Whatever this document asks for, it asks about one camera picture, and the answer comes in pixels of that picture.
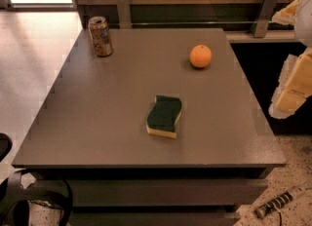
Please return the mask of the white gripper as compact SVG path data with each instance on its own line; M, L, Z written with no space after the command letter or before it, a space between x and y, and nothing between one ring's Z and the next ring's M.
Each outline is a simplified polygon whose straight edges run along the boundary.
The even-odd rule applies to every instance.
M295 38L303 45L312 47L312 0L292 1L276 12L272 21L294 25ZM312 95L312 53L288 55L278 82L268 112L275 119L286 119Z

